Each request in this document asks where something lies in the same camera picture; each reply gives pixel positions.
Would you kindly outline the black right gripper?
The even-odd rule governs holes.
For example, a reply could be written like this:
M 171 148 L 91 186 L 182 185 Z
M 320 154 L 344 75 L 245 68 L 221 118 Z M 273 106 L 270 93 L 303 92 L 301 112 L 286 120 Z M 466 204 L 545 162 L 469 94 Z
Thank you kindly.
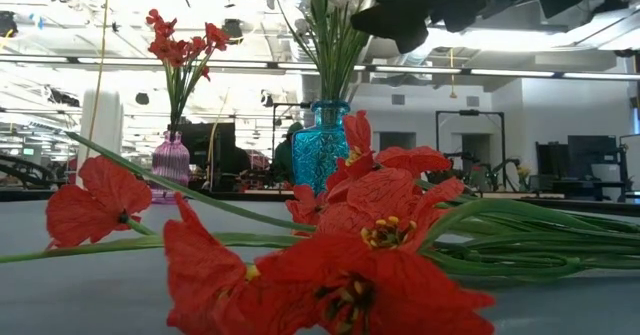
M 449 32 L 471 26 L 489 0 L 374 0 L 351 17 L 352 27 L 378 38 L 391 39 L 401 54 L 421 46 L 427 23 L 442 21 Z

